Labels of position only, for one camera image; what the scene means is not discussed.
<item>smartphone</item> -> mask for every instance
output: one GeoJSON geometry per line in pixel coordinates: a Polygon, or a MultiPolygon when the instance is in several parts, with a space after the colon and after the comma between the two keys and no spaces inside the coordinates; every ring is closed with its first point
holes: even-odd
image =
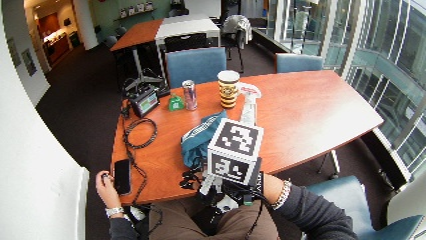
{"type": "Polygon", "coordinates": [[[115,188],[120,195],[131,193],[131,161],[129,159],[120,160],[115,163],[113,169],[115,188]]]}

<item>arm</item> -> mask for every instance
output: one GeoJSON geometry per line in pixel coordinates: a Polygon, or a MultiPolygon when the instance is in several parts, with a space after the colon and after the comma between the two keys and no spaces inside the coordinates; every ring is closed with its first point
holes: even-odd
{"type": "MultiPolygon", "coordinates": [[[[117,191],[113,187],[112,176],[103,177],[108,171],[101,171],[96,175],[96,190],[100,198],[103,199],[107,208],[121,207],[117,191]]],[[[113,240],[117,239],[137,239],[137,234],[132,228],[132,223],[124,218],[123,213],[116,213],[109,217],[109,234],[113,240]]]]}
{"type": "MultiPolygon", "coordinates": [[[[279,200],[283,186],[281,179],[264,175],[264,195],[271,204],[279,200]]],[[[276,211],[313,239],[357,239],[352,230],[352,218],[342,209],[307,188],[293,185],[289,197],[276,211]]]]}

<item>wristwatch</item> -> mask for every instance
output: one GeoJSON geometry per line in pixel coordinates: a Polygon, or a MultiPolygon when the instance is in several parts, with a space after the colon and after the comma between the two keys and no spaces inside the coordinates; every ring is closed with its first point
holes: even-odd
{"type": "Polygon", "coordinates": [[[105,212],[107,212],[108,218],[111,218],[112,215],[115,215],[115,214],[117,214],[117,213],[124,213],[124,208],[123,208],[123,207],[105,208],[105,212]]]}

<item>bracelet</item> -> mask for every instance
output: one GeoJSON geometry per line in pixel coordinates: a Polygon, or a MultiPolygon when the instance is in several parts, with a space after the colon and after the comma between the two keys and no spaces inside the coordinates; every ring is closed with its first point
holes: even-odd
{"type": "Polygon", "coordinates": [[[119,208],[105,208],[105,212],[107,212],[107,216],[108,218],[111,218],[112,215],[117,214],[117,213],[124,213],[124,208],[119,207],[119,208]]]}
{"type": "Polygon", "coordinates": [[[285,201],[288,200],[289,194],[291,194],[291,188],[292,187],[292,182],[284,180],[284,186],[283,186],[283,190],[281,190],[281,194],[279,197],[279,200],[275,204],[272,204],[272,209],[277,210],[279,208],[281,208],[281,206],[284,205],[285,201]]]}

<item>blue cloth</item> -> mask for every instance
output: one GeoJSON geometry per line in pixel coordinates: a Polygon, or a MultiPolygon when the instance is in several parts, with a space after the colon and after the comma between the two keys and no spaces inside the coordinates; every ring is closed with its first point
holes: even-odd
{"type": "Polygon", "coordinates": [[[201,158],[208,157],[208,145],[223,118],[228,118],[225,110],[204,117],[201,124],[183,136],[183,157],[187,167],[199,167],[201,158]]]}

